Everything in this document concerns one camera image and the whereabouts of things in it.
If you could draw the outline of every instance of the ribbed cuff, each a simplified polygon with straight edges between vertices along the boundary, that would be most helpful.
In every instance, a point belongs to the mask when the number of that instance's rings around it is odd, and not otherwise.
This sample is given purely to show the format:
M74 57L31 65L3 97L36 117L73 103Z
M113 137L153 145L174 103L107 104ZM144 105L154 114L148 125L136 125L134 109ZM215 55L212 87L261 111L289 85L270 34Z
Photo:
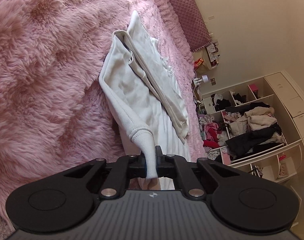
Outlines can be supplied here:
M144 153L147 164L147 179L157 178L156 152L153 135L147 130L139 130L132 136L132 142Z

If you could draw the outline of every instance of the drawstring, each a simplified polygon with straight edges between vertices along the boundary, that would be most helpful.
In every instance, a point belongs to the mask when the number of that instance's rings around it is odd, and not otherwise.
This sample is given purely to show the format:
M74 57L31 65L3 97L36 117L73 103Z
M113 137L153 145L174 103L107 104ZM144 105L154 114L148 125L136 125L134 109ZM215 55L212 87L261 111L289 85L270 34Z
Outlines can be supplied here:
M169 58L168 58L168 57L161 57L161 59L162 59L163 62L169 67L169 69L168 69L169 76L173 76L173 74L174 74L173 67L170 66L170 65L166 62L166 61L169 60Z

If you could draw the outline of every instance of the quilted pink headboard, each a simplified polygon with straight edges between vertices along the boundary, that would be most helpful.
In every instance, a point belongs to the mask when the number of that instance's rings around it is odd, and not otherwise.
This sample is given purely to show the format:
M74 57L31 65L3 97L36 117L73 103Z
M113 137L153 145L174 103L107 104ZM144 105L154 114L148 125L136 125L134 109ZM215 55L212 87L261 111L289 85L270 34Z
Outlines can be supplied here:
M209 44L211 37L195 0L169 0L184 31L191 51Z

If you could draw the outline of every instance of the pink bed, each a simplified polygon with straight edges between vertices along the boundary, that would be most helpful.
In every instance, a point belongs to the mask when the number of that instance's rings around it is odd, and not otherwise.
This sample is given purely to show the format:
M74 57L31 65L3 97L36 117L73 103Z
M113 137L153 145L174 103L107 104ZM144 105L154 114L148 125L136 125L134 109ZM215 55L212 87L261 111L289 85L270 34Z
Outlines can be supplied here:
M192 55L168 0L0 0L0 216L15 188L72 166L123 155L97 82L111 34L137 10L169 57L202 156Z

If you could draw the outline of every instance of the white sweatshirt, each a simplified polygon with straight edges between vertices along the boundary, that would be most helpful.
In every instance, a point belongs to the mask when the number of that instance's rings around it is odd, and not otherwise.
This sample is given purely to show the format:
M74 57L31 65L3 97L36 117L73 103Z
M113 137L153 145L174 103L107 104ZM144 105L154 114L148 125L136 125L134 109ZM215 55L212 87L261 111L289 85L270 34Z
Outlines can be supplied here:
M113 33L99 76L120 127L124 150L127 154L144 153L147 179L157 177L156 145L161 146L163 154L190 160L186 144L188 113L173 70L156 45L157 40L149 36L134 11L128 30Z

